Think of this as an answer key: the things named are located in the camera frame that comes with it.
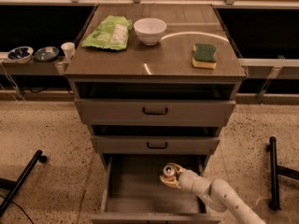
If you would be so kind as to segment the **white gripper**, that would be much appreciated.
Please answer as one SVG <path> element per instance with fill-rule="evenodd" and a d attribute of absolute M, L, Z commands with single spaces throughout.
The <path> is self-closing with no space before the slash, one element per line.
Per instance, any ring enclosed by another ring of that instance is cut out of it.
<path fill-rule="evenodd" d="M 163 175 L 160 176 L 160 180 L 163 184 L 167 185 L 170 188 L 179 189 L 181 188 L 184 191 L 193 194 L 199 194 L 199 180 L 200 176 L 192 170 L 184 170 L 184 168 L 176 163 L 170 162 L 168 164 L 172 164 L 175 166 L 176 173 L 179 175 L 178 180 L 174 177 L 165 177 Z"/>

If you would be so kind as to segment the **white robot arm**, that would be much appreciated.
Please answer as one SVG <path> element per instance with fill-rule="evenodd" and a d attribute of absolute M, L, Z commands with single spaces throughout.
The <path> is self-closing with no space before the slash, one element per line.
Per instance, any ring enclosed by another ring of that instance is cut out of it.
<path fill-rule="evenodd" d="M 163 168 L 160 179 L 168 187 L 192 193 L 214 211 L 229 210 L 239 224 L 266 224 L 223 179 L 210 181 L 172 162 Z"/>

